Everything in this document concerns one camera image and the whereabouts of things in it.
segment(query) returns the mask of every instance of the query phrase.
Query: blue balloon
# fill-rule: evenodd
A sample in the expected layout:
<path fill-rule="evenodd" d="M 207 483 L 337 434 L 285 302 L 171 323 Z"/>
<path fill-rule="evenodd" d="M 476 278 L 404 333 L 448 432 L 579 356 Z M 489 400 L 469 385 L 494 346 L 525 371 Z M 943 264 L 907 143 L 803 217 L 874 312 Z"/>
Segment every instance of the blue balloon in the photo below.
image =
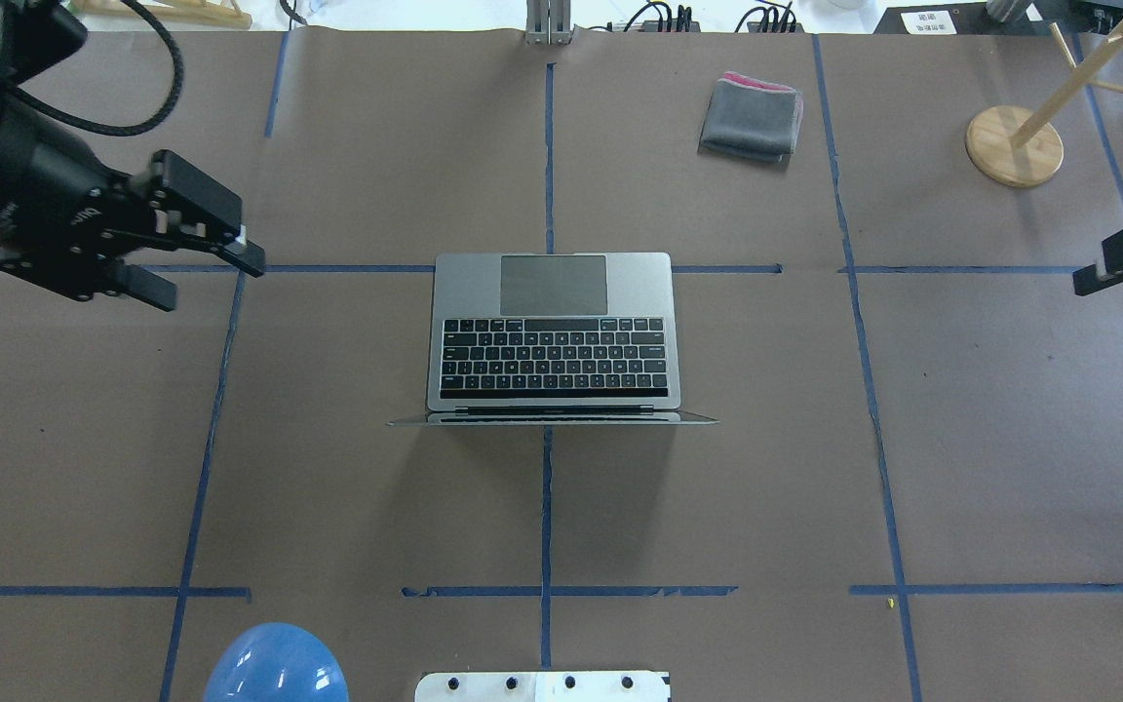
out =
<path fill-rule="evenodd" d="M 293 624 L 258 624 L 223 651 L 202 702 L 349 702 L 327 646 Z"/>

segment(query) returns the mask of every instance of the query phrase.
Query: silver laptop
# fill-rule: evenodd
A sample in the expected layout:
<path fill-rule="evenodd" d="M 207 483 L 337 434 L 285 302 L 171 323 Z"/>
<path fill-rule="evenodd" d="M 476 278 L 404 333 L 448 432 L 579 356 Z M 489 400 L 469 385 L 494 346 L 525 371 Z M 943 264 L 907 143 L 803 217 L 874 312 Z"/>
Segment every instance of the silver laptop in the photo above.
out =
<path fill-rule="evenodd" d="M 392 426 L 716 423 L 684 412 L 667 254 L 444 254 L 427 417 Z"/>

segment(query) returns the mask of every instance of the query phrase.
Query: round wooden base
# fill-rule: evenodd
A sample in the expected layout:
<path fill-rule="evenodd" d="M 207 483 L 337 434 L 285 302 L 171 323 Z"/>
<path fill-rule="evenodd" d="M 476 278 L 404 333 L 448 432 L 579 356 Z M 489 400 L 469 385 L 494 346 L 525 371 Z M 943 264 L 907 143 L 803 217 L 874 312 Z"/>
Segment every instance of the round wooden base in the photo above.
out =
<path fill-rule="evenodd" d="M 1065 163 L 1065 143 L 1051 124 L 1047 124 L 1030 142 L 1012 147 L 1012 135 L 1032 111 L 1024 107 L 998 106 L 973 117 L 965 133 L 965 147 L 980 172 L 1015 188 L 1033 188 L 1051 180 Z"/>

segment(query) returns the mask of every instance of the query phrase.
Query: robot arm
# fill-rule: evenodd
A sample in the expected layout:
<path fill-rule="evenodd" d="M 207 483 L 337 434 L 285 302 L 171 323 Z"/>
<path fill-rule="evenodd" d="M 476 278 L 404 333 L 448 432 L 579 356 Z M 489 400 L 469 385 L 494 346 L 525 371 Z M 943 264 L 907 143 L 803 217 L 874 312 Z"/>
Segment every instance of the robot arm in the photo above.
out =
<path fill-rule="evenodd" d="M 0 1 L 0 69 L 26 80 L 71 56 L 85 28 L 57 3 Z M 128 294 L 174 310 L 175 288 L 122 258 L 191 248 L 261 276 L 240 198 L 173 152 L 139 174 L 102 165 L 90 147 L 0 85 L 0 271 L 79 301 Z"/>

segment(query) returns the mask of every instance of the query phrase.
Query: gray cloth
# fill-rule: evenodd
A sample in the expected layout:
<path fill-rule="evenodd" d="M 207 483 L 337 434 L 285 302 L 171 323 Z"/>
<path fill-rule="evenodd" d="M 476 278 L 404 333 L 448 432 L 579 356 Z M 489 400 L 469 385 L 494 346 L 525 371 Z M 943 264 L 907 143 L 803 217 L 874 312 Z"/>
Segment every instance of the gray cloth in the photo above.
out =
<path fill-rule="evenodd" d="M 782 161 L 794 154 L 802 106 L 797 90 L 787 85 L 727 74 L 713 88 L 700 145 L 745 158 Z"/>

